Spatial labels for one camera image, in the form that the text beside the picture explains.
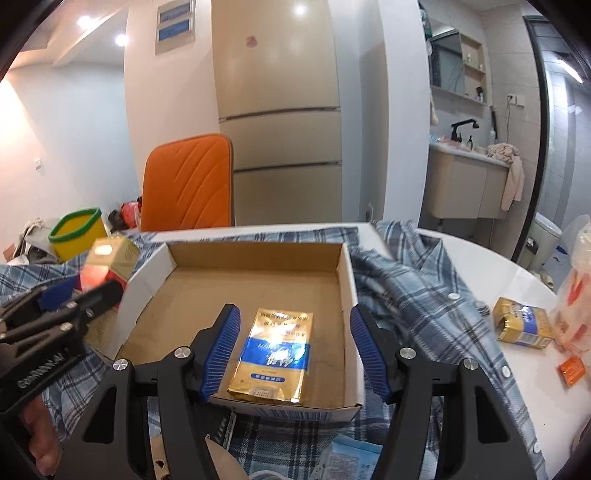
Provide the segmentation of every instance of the toilet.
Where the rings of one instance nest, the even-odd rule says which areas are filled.
[[[538,212],[531,224],[530,237],[538,244],[538,251],[529,269],[538,270],[554,253],[562,237],[562,230]]]

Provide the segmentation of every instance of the person's hand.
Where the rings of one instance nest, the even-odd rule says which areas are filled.
[[[21,421],[33,437],[29,451],[37,461],[37,468],[43,475],[55,475],[61,459],[60,442],[41,396],[22,409]]]

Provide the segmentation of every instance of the towel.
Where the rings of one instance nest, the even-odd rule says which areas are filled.
[[[502,160],[510,165],[503,199],[501,200],[501,210],[506,212],[513,204],[513,201],[521,201],[523,195],[525,172],[519,150],[509,143],[499,143],[488,147],[488,156]]]
[[[438,123],[439,119],[435,111],[435,101],[433,100],[433,91],[431,90],[431,125],[437,125]]]

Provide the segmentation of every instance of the cardboard box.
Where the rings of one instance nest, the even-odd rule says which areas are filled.
[[[138,258],[139,248],[127,237],[97,239],[80,269],[80,290],[85,293],[110,279],[118,281],[125,288]],[[109,347],[117,321],[118,308],[115,307],[90,322],[84,336],[85,342],[95,352],[110,360],[115,359],[118,350]]]
[[[160,360],[213,324],[222,307],[242,328],[210,402],[279,419],[349,421],[363,403],[363,365],[349,330],[357,304],[344,244],[189,242],[163,245],[130,279],[110,348],[134,364]],[[314,313],[306,398],[300,406],[240,401],[226,389],[260,308]]]

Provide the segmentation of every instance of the ceiling light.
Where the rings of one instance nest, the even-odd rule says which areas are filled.
[[[562,65],[562,68],[566,70],[572,78],[574,78],[579,83],[583,83],[583,79],[579,76],[577,71],[574,68],[572,68],[568,63],[566,63],[562,59],[558,59],[558,63]]]
[[[129,37],[121,33],[115,37],[115,43],[120,47],[125,47],[129,43]]]
[[[84,15],[83,17],[80,17],[78,19],[77,23],[81,29],[88,30],[95,24],[95,21],[92,20],[91,17],[89,17],[88,15]]]
[[[304,4],[295,4],[294,5],[294,15],[296,17],[303,17],[308,13],[308,5]]]

